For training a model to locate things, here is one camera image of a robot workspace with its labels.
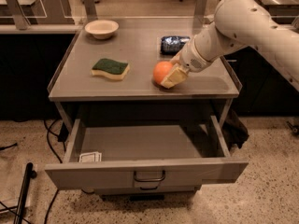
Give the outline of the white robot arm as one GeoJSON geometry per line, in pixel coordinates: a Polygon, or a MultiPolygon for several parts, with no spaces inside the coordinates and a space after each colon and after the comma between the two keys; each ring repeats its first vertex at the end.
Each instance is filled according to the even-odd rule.
{"type": "Polygon", "coordinates": [[[202,28],[170,60],[158,81],[172,88],[190,72],[207,69],[220,56],[251,47],[299,91],[299,34],[274,22],[254,0],[221,0],[214,21],[202,28]]]}

